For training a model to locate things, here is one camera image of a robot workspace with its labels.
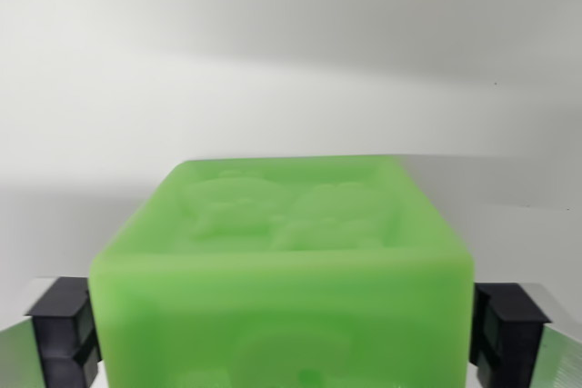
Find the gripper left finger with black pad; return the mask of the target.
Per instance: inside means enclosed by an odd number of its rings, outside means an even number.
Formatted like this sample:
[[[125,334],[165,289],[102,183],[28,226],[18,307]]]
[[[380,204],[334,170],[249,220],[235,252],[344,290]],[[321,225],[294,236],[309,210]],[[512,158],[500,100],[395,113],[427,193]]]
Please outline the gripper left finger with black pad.
[[[90,387],[101,362],[85,277],[42,278],[1,323],[3,387]]]

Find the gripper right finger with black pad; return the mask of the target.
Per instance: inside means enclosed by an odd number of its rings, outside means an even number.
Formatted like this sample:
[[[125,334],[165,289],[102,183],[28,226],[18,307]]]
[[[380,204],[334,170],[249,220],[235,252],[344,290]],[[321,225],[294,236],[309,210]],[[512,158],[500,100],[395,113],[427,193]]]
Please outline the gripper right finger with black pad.
[[[540,284],[476,283],[469,361],[483,387],[579,387],[581,322]]]

